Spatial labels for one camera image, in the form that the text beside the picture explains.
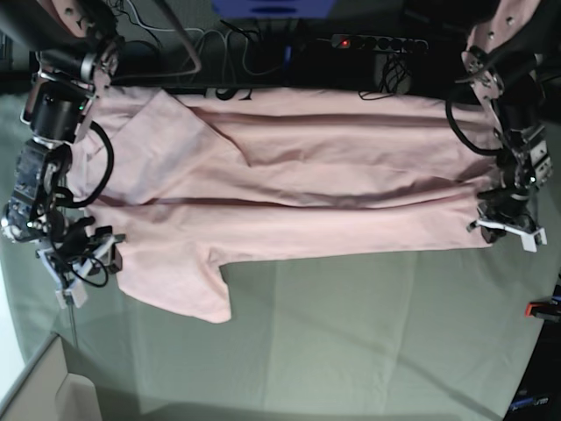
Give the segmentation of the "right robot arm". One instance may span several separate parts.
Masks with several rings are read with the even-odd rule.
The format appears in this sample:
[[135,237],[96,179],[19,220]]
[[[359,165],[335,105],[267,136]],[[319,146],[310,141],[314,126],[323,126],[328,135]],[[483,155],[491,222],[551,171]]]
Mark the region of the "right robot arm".
[[[72,220],[63,210],[92,204],[114,168],[109,137],[92,117],[117,70],[124,41],[102,1],[3,1],[1,30],[34,53],[39,64],[21,114],[32,136],[17,159],[2,232],[15,243],[37,244],[42,264],[69,298],[88,283],[91,269],[107,275],[118,262],[111,228],[88,235],[94,218]],[[76,201],[62,183],[73,163],[71,146],[88,132],[102,141],[106,167],[93,192]]]

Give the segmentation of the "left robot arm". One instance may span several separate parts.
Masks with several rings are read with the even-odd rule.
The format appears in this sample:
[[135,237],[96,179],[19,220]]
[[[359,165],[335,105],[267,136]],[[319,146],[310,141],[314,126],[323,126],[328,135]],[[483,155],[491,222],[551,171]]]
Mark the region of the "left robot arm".
[[452,101],[445,103],[450,128],[479,156],[495,160],[498,175],[478,195],[478,216],[467,229],[480,229],[489,244],[508,233],[527,252],[547,243],[538,223],[536,194],[553,172],[545,126],[539,117],[544,99],[538,69],[560,42],[558,1],[499,1],[491,17],[473,25],[462,61],[466,74],[456,91],[470,88],[490,118],[495,149],[472,143],[459,128]]

